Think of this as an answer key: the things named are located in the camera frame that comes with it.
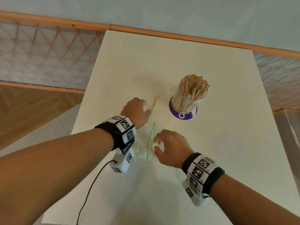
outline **hand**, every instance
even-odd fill
[[[130,100],[121,111],[121,115],[128,117],[136,129],[143,127],[151,115],[151,110],[144,112],[143,107],[146,103],[145,100],[135,97],[133,100]]]
[[[184,161],[194,153],[186,138],[178,132],[162,130],[156,134],[153,141],[159,145],[164,144],[163,152],[155,146],[155,155],[162,164],[167,166],[182,168]]]

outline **green wire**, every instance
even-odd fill
[[[148,155],[149,155],[149,153],[148,153],[148,144],[149,144],[149,140],[150,140],[153,129],[154,129],[153,134],[155,135],[155,122],[153,123],[152,129],[151,129],[151,132],[150,132],[150,136],[149,136],[148,141],[147,141],[147,159],[146,159],[146,161],[148,161]]]

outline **tiled floor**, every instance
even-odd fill
[[[6,148],[0,150],[0,157],[18,151],[22,148],[29,147],[41,142],[52,140],[55,138],[68,136],[71,134],[79,108],[81,104],[69,109],[57,118],[49,121],[45,125],[39,127],[33,132],[27,134]],[[43,216],[41,216],[34,225],[40,225]]]

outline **black cable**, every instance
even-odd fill
[[[88,195],[90,194],[90,191],[91,191],[91,189],[92,189],[92,186],[93,186],[93,184],[95,183],[95,181],[96,181],[96,179],[98,178],[98,176],[99,176],[99,174],[101,173],[101,171],[103,170],[103,168],[104,168],[107,164],[109,164],[109,163],[111,163],[111,162],[117,163],[116,160],[111,160],[111,161],[107,162],[107,163],[101,168],[101,170],[100,170],[99,173],[97,174],[95,180],[93,181],[93,183],[92,183],[90,189],[88,190]],[[85,199],[85,201],[84,201],[84,204],[83,204],[82,208],[81,208],[80,211],[79,211],[76,225],[78,225],[79,216],[80,216],[81,210],[82,210],[83,207],[85,206],[86,200],[88,199],[88,195],[86,196],[86,199]]]

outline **wristband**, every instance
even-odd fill
[[[121,115],[111,117],[95,128],[101,128],[110,133],[114,141],[112,151],[119,148],[123,155],[126,154],[130,148],[128,146],[134,142],[134,137],[137,134],[137,130],[130,119]]]
[[[212,159],[198,152],[193,153],[184,161],[182,170],[187,175],[182,186],[195,206],[206,202],[207,197],[210,197],[210,189],[225,173]]]

